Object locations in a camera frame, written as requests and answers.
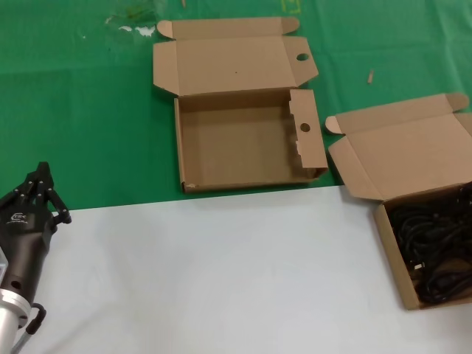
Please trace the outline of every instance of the small wooden stick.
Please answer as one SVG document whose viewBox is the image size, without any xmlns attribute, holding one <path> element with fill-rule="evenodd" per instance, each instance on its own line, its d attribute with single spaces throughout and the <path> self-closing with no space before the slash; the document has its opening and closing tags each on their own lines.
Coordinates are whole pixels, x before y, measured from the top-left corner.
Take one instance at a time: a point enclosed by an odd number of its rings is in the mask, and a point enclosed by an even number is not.
<svg viewBox="0 0 472 354">
<path fill-rule="evenodd" d="M 374 80 L 374 71 L 373 71 L 373 70 L 370 70 L 369 78 L 367 79 L 367 83 L 370 85 L 373 80 Z"/>
</svg>

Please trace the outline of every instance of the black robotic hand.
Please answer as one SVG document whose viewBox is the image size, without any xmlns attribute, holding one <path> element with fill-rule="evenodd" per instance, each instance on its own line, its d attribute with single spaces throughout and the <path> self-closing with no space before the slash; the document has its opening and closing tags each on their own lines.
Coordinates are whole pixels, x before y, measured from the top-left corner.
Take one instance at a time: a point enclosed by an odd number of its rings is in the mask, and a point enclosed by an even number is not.
<svg viewBox="0 0 472 354">
<path fill-rule="evenodd" d="M 54 191 L 47 162 L 0 199 L 0 248 L 8 267 L 0 288 L 33 302 L 51 236 L 59 223 L 71 223 L 69 210 Z M 58 215 L 49 210 L 51 204 Z"/>
</svg>

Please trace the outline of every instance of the open cardboard box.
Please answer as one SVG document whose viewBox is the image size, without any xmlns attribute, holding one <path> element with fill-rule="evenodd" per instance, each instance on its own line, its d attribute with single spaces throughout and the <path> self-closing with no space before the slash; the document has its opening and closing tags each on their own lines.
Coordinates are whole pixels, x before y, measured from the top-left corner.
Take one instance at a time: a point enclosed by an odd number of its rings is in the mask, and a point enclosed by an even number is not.
<svg viewBox="0 0 472 354">
<path fill-rule="evenodd" d="M 464 94 L 380 105 L 328 117 L 326 128 L 345 137 L 329 152 L 350 194 L 381 201 L 375 222 L 405 307 L 422 303 L 398 248 L 387 212 L 397 205 L 451 193 L 472 181 L 472 114 Z M 441 306 L 472 302 L 472 294 Z"/>
<path fill-rule="evenodd" d="M 185 192 L 308 183 L 327 170 L 296 18 L 160 21 L 153 80 L 175 98 Z"/>
</svg>

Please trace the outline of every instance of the silver metal part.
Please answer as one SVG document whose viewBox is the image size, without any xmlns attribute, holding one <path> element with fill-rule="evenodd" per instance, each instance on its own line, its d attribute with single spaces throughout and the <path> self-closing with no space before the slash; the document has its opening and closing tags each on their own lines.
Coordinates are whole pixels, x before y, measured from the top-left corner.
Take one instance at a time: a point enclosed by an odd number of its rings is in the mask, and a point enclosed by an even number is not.
<svg viewBox="0 0 472 354">
<path fill-rule="evenodd" d="M 29 341 L 29 339 L 32 337 L 31 334 L 28 334 L 26 332 L 24 332 L 20 339 L 16 342 L 15 346 L 13 347 L 12 351 L 10 352 L 10 354 L 18 354 L 19 352 L 21 352 L 21 350 L 23 349 L 24 345 Z"/>
<path fill-rule="evenodd" d="M 28 322 L 31 306 L 12 291 L 0 289 L 0 354 L 10 354 L 16 332 Z"/>
<path fill-rule="evenodd" d="M 2 249 L 0 248 L 0 284 L 7 271 L 7 267 L 8 267 L 8 260 L 5 257 L 5 253 L 3 253 Z"/>
</svg>

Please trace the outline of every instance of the circular hole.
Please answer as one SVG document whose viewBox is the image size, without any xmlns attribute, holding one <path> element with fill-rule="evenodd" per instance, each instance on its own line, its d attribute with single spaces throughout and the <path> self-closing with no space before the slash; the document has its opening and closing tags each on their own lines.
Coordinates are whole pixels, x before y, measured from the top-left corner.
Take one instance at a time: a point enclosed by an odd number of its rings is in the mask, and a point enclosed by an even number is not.
<svg viewBox="0 0 472 354">
<path fill-rule="evenodd" d="M 305 60 L 307 60 L 309 57 L 310 57 L 310 56 L 309 56 L 308 54 L 302 53 L 302 54 L 298 54 L 297 57 L 296 57 L 296 59 L 297 59 L 298 61 L 305 61 Z"/>
<path fill-rule="evenodd" d="M 20 290 L 21 289 L 21 283 L 20 282 L 17 282 L 16 280 L 11 282 L 11 285 L 15 288 L 15 289 L 18 289 Z"/>
<path fill-rule="evenodd" d="M 300 129 L 301 129 L 302 131 L 304 131 L 305 133 L 307 133 L 308 131 L 310 131 L 311 128 L 310 128 L 310 125 L 309 125 L 309 124 L 307 124 L 307 123 L 302 123 L 302 124 L 300 125 Z"/>
</svg>

